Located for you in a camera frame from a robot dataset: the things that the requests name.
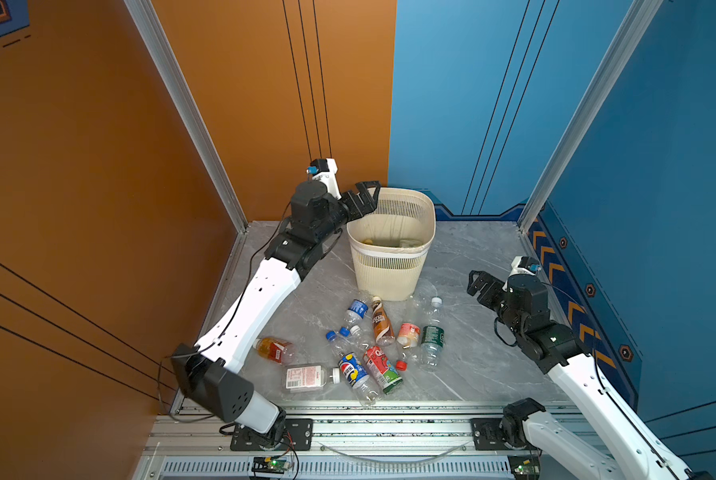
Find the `blue wall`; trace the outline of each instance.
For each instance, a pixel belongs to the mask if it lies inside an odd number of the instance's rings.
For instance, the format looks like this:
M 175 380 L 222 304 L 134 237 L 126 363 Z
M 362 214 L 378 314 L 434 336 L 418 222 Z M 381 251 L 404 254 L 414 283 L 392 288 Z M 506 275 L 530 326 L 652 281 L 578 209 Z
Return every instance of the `blue wall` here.
M 399 0 L 389 184 L 457 215 L 524 202 L 630 3 Z
M 715 401 L 716 1 L 662 4 L 549 203 L 642 356 L 641 418 Z M 715 426 L 716 403 L 648 424 Z M 716 478 L 716 453 L 685 460 Z

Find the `orange wall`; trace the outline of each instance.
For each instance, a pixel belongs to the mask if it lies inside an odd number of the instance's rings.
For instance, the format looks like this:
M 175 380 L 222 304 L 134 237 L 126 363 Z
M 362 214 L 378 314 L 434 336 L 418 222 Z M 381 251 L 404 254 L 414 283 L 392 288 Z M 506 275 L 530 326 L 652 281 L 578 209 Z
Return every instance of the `orange wall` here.
M 341 190 L 386 184 L 395 2 L 286 0 L 291 43 L 280 0 L 153 4 L 249 220 L 279 219 L 312 158 Z
M 123 2 L 29 14 L 0 38 L 0 261 L 160 359 L 196 338 L 232 224 Z M 156 375 L 1 267 L 0 293 Z M 0 478 L 130 478 L 155 381 L 1 297 L 0 325 L 143 392 L 0 330 Z

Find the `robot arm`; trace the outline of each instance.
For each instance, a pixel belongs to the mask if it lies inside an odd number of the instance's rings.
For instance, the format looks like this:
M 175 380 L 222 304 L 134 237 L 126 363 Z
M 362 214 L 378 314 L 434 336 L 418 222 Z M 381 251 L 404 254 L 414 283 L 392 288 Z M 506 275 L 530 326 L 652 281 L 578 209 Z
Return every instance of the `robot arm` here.
M 581 480 L 712 480 L 660 442 L 596 368 L 590 349 L 571 328 L 550 320 L 547 288 L 530 257 L 516 257 L 507 282 L 486 272 L 470 272 L 468 293 L 497 312 L 517 345 L 571 398 L 616 461 L 563 428 L 531 398 L 505 407 L 501 427 L 513 447 L 528 445 L 550 453 Z
M 225 422 L 256 430 L 270 445 L 276 445 L 283 435 L 286 412 L 255 392 L 253 384 L 238 372 L 269 318 L 324 257 L 328 238 L 348 222 L 372 213 L 379 199 L 377 181 L 357 184 L 357 194 L 339 194 L 335 172 L 331 158 L 310 164 L 308 173 L 313 180 L 296 187 L 291 216 L 281 222 L 245 291 L 194 346 L 182 344 L 171 356 L 187 398 Z

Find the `gray marble floor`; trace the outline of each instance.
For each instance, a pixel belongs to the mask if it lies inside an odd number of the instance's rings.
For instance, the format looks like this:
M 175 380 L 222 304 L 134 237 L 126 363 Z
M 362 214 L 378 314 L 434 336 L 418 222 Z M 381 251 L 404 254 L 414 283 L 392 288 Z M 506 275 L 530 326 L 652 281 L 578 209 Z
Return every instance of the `gray marble floor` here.
M 240 294 L 248 274 L 249 257 L 273 233 L 276 222 L 253 222 L 222 311 Z M 517 348 L 502 344 L 493 331 L 495 314 L 468 296 L 470 270 L 487 270 L 507 277 L 513 257 L 525 254 L 517 228 L 506 222 L 439 222 L 437 233 L 417 291 L 444 302 L 446 347 L 443 364 L 435 374 L 409 367 L 405 384 L 385 400 L 424 402 L 470 401 L 507 404 L 527 396 L 539 402 L 567 402 L 564 393 L 541 374 Z M 262 254 L 253 262 L 256 270 Z M 299 362 L 335 364 L 325 340 L 327 330 L 337 330 L 356 294 L 353 258 L 344 236 L 332 253 L 318 262 L 301 285 L 273 314 L 263 334 L 295 342 Z M 387 302 L 397 331 L 405 304 Z M 505 338 L 511 338 L 500 325 Z M 254 387 L 273 402 L 281 400 L 351 400 L 344 385 L 329 385 L 320 392 L 288 394 L 282 390 L 284 367 L 248 355 L 241 371 Z

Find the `blue label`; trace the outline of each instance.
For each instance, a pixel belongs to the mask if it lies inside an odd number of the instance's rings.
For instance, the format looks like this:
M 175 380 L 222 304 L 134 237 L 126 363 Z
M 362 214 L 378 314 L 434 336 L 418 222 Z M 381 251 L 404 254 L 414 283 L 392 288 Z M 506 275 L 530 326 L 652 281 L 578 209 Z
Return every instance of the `blue label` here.
M 347 310 L 352 310 L 353 312 L 357 313 L 358 316 L 363 318 L 363 315 L 366 313 L 366 311 L 369 309 L 369 306 L 365 303 L 361 302 L 360 300 L 353 300 L 353 304 L 350 305 L 350 308 Z
M 363 365 L 360 364 L 354 353 L 348 353 L 339 360 L 339 369 L 342 370 L 350 386 L 355 386 L 358 380 L 366 376 Z

